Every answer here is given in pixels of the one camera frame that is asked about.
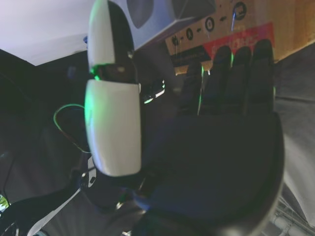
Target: cable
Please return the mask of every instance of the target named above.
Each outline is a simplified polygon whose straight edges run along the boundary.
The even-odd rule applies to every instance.
[[[55,111],[55,113],[54,113],[54,123],[55,123],[56,127],[57,127],[57,128],[62,132],[62,134],[63,134],[70,142],[72,142],[81,152],[83,152],[83,153],[91,153],[91,152],[89,152],[89,151],[85,151],[85,150],[83,150],[82,148],[80,148],[80,147],[76,144],[76,142],[73,140],[73,138],[70,137],[68,134],[66,134],[66,133],[61,129],[61,127],[58,125],[58,122],[57,122],[57,114],[58,114],[61,110],[63,110],[64,108],[67,108],[67,107],[80,107],[80,108],[84,109],[84,106],[82,106],[82,105],[80,105],[80,104],[75,104],[75,103],[70,103],[70,104],[66,104],[66,105],[61,106],[61,107],[58,108],[58,109]]]

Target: brown cardboard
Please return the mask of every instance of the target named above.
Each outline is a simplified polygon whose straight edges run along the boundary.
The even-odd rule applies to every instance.
[[[166,39],[176,74],[186,73],[192,59],[209,70],[210,57],[223,45],[235,52],[268,38],[277,62],[315,42],[315,0],[217,0],[216,4],[214,14]]]

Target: black finger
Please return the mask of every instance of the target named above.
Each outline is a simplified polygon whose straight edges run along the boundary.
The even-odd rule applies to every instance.
[[[204,90],[200,109],[201,115],[216,115],[220,113],[220,106],[231,67],[231,55],[232,52],[228,46],[218,49]]]
[[[180,95],[178,115],[196,115],[202,83],[202,66],[198,61],[192,62],[188,69]]]
[[[273,51],[268,39],[257,42],[254,48],[251,75],[248,82],[249,114],[266,114],[273,110]]]
[[[251,57],[249,47],[240,48],[236,52],[224,93],[222,114],[241,114],[243,112]]]

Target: black printed icon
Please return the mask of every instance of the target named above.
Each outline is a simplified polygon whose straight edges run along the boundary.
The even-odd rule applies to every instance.
[[[238,3],[235,4],[233,8],[233,17],[237,20],[240,21],[246,16],[247,12],[247,7],[246,5],[239,1]]]
[[[188,40],[192,40],[193,39],[193,32],[192,32],[191,28],[188,28],[186,30],[186,36],[187,36]]]
[[[209,16],[206,19],[205,27],[208,32],[213,31],[213,29],[215,28],[215,20]]]
[[[178,46],[179,42],[178,42],[177,36],[172,37],[172,42],[173,42],[174,46]]]

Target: red label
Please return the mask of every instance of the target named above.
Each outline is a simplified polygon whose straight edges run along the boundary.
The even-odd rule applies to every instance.
[[[256,42],[265,38],[271,41],[273,47],[275,46],[274,29],[272,23],[250,28],[242,32],[234,33],[227,37],[205,43],[203,47],[209,56],[213,58],[217,52],[217,49],[224,45],[228,45],[232,49],[232,52],[235,53],[239,48],[244,46],[248,46],[253,49]]]

